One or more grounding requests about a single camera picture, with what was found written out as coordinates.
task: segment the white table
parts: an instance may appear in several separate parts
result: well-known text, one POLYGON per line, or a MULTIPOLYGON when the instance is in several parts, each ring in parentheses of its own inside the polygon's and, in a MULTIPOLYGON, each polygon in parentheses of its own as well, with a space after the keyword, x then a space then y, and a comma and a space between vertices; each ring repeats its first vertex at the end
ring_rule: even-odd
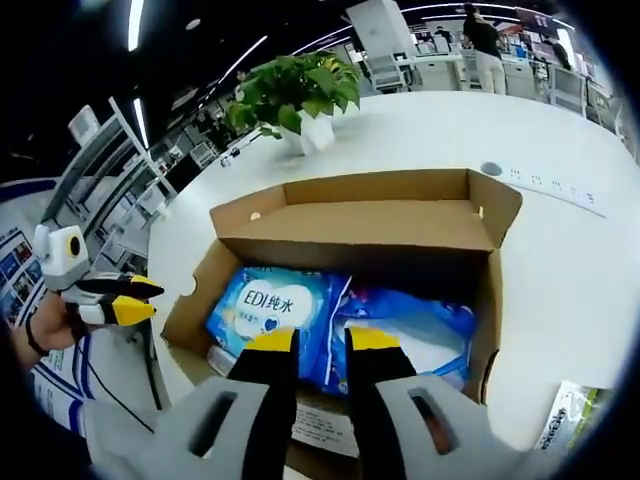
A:
POLYGON ((410 67, 420 76, 421 84, 413 85, 412 90, 459 90, 462 55, 449 53, 444 55, 423 55, 396 60, 399 67, 410 67))
POLYGON ((153 335, 172 401, 192 388, 159 334, 215 238, 211 207, 281 182, 413 168, 479 169, 487 161, 569 181, 605 202, 603 219, 522 191, 524 204, 502 247, 502 346, 488 385, 494 432, 526 449, 562 380, 611 387, 635 330, 640 288, 640 170, 603 128, 545 104, 476 92, 364 98, 338 118, 337 142, 286 158, 284 141, 260 138, 230 168, 211 165, 151 229, 149 276, 166 293, 153 335))
POLYGON ((457 53, 420 55, 411 58, 400 58, 396 60, 399 67, 413 66, 417 63, 443 63, 443 62, 461 62, 462 55, 457 53))

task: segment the open cardboard box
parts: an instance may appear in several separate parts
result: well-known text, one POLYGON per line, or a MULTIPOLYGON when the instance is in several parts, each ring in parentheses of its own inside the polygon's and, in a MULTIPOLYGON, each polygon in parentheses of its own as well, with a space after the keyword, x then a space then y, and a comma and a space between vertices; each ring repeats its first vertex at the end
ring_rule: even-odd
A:
MULTIPOLYGON (((517 191, 463 169, 305 180, 242 197, 211 210, 218 240, 194 272, 193 294, 174 305, 163 337, 198 384, 215 375, 206 361, 213 340, 205 322, 239 267, 358 275, 373 285, 473 309, 478 329, 464 393, 484 403, 500 346, 499 248, 521 204, 517 191)), ((340 411, 330 398, 318 397, 301 392, 298 403, 307 411, 313 411, 309 405, 340 411)), ((353 478, 357 472, 355 459, 295 441, 287 463, 311 478, 353 478)))

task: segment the tissue pack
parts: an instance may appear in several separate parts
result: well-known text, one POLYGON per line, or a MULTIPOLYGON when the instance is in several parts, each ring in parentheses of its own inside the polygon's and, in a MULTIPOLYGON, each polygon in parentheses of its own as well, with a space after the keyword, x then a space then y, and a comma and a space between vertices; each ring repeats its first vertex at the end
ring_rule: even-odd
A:
POLYGON ((350 326, 377 328, 398 338, 419 375, 439 375, 458 390, 468 379, 471 337, 476 328, 470 309, 384 288, 352 286, 330 326, 327 393, 348 393, 345 329, 350 326))
POLYGON ((218 344, 238 357, 247 342, 276 328, 300 330, 299 377, 316 384, 328 378, 328 364, 316 364, 327 348, 331 317, 349 279, 314 271, 246 267, 232 277, 206 327, 218 344))

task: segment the potted plant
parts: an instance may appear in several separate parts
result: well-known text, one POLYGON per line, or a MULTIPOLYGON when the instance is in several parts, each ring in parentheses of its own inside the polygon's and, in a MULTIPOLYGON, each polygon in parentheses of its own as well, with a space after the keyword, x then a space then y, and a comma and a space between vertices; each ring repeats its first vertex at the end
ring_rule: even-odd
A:
POLYGON ((265 136, 284 137, 298 154, 335 140, 331 116, 337 106, 360 106, 358 74, 334 54, 277 57, 249 72, 227 119, 236 130, 260 126, 265 136))

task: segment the box flap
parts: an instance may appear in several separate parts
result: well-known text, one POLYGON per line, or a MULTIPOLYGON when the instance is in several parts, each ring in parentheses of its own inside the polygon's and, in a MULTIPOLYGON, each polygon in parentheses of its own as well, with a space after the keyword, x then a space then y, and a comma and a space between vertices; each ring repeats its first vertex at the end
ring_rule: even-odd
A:
POLYGON ((287 203, 468 200, 466 169, 358 173, 284 184, 287 203))
POLYGON ((220 239, 493 250, 482 219, 468 200, 289 205, 227 230, 220 239))
POLYGON ((469 197, 482 207, 484 227, 499 248, 522 206, 522 195, 498 180, 469 171, 469 197))
POLYGON ((233 228, 248 223, 255 214, 265 215, 287 205, 282 185, 238 198, 211 209, 209 215, 218 237, 233 228))
POLYGON ((204 326, 205 321, 216 301, 224 294, 228 279, 239 267, 240 261, 229 249, 222 242, 214 241, 193 273, 195 290, 191 295, 176 300, 165 322, 162 337, 172 345, 206 356, 212 340, 204 326))

